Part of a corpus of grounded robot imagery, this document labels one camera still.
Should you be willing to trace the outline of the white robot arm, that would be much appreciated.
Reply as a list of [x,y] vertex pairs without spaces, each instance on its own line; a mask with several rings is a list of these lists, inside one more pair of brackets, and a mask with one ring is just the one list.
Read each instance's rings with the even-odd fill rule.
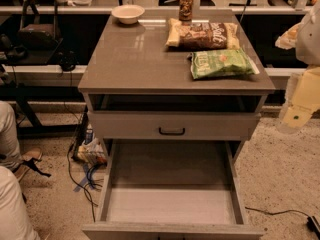
[[275,42],[281,49],[295,49],[296,58],[307,65],[293,73],[286,86],[285,103],[279,113],[278,130],[298,132],[320,109],[320,1]]

